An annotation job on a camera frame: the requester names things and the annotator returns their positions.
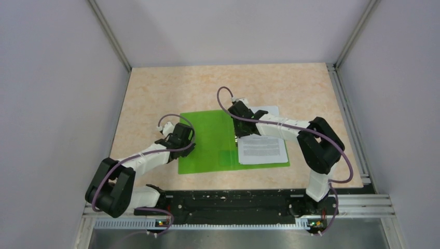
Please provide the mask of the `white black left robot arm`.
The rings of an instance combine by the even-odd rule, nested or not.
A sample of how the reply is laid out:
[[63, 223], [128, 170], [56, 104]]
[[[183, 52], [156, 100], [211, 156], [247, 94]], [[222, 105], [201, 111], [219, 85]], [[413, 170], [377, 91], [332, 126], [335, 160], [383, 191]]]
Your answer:
[[117, 218], [128, 209], [148, 208], [153, 214], [166, 209], [166, 200], [157, 188], [145, 186], [146, 195], [139, 195], [134, 183], [140, 176], [180, 157], [188, 156], [195, 148], [195, 129], [184, 123], [167, 122], [159, 127], [163, 138], [148, 148], [124, 159], [107, 157], [101, 161], [85, 193], [85, 200], [95, 212]]

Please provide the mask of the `white printed paper sheet front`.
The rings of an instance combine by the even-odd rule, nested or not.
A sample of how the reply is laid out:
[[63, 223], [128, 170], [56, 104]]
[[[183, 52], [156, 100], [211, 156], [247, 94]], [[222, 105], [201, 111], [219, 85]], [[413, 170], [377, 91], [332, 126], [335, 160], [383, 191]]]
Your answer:
[[285, 141], [273, 136], [248, 135], [238, 139], [238, 162], [242, 165], [288, 167]]

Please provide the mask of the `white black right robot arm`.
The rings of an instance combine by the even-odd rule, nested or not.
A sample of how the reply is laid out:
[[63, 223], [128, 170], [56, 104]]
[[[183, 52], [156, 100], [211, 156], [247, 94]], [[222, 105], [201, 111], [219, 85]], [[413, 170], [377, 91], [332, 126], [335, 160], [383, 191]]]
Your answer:
[[330, 191], [333, 166], [341, 159], [345, 146], [328, 122], [322, 117], [299, 121], [270, 114], [253, 112], [244, 99], [235, 100], [227, 110], [233, 119], [235, 135], [269, 136], [296, 142], [306, 165], [310, 168], [305, 195], [289, 204], [294, 217], [321, 215]]

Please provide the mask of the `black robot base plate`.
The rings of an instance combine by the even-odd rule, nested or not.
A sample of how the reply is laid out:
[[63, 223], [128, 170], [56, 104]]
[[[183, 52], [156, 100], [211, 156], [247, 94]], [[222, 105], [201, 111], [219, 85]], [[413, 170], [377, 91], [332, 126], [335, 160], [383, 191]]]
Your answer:
[[160, 191], [153, 214], [165, 210], [175, 225], [293, 224], [307, 215], [330, 218], [342, 214], [342, 197], [364, 194], [344, 189], [315, 203], [303, 189]]

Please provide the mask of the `green plastic clip folder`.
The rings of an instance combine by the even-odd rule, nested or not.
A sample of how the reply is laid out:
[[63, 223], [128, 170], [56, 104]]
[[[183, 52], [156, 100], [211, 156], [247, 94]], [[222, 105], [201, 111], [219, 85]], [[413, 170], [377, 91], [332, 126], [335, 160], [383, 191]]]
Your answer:
[[261, 165], [249, 166], [238, 162], [238, 139], [235, 137], [233, 121], [222, 110], [181, 115], [194, 126], [196, 145], [189, 156], [178, 160], [179, 174], [264, 169]]

